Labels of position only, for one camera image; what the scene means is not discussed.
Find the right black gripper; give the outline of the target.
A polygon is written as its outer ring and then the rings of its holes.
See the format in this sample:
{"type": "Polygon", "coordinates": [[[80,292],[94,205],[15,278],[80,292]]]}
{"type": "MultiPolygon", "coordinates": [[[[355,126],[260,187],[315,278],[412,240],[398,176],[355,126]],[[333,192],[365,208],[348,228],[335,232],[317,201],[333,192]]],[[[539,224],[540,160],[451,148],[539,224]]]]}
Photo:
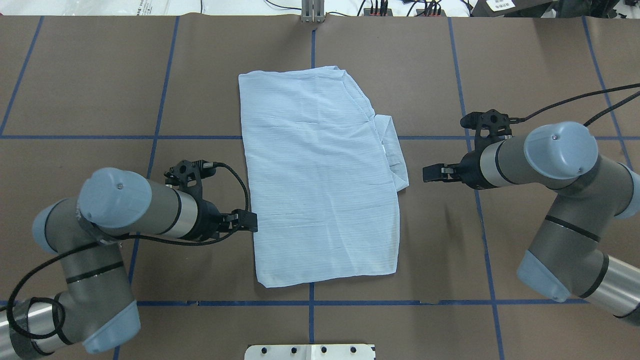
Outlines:
{"type": "Polygon", "coordinates": [[[481,152],[467,152],[458,164],[445,164],[443,162],[425,166],[422,168],[422,181],[424,183],[442,182],[456,183],[462,182],[467,187],[476,191],[483,191],[489,188],[489,182],[482,174],[480,159],[481,152]]]}

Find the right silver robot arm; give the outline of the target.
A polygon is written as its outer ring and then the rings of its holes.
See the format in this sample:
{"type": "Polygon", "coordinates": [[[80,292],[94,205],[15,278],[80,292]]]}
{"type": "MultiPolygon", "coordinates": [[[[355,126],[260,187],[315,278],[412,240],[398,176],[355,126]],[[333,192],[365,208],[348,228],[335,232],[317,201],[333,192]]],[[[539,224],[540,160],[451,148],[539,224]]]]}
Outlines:
{"type": "Polygon", "coordinates": [[[491,140],[460,162],[422,169],[425,183],[461,182],[476,191],[537,183],[556,194],[519,264],[519,280],[557,303],[583,299],[639,325],[639,269],[599,249],[614,220],[639,212],[639,175],[602,155],[575,121],[491,140]]]}

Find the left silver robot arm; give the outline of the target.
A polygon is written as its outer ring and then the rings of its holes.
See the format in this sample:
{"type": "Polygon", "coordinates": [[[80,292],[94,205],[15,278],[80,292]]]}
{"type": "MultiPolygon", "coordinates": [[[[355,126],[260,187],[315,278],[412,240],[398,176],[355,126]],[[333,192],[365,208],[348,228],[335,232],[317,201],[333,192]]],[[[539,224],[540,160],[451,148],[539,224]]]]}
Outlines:
{"type": "Polygon", "coordinates": [[[23,276],[1,308],[1,358],[39,360],[74,344],[98,354],[134,338],[141,321],[120,248],[125,240],[198,247],[257,232],[244,182],[243,208],[224,213],[204,199],[202,180],[219,168],[228,165],[183,160],[160,184],[105,167],[77,197],[41,210],[32,235],[54,257],[23,276]]]}

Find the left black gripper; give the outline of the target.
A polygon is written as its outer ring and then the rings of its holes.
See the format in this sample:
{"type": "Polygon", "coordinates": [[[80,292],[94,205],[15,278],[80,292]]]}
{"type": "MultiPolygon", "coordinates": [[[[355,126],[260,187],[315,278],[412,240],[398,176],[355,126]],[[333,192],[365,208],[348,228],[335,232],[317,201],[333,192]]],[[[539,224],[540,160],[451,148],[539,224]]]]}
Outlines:
{"type": "Polygon", "coordinates": [[[258,215],[249,210],[233,210],[224,213],[207,200],[197,200],[198,218],[192,228],[195,242],[222,242],[224,236],[220,233],[234,233],[237,231],[258,232],[258,215]]]}

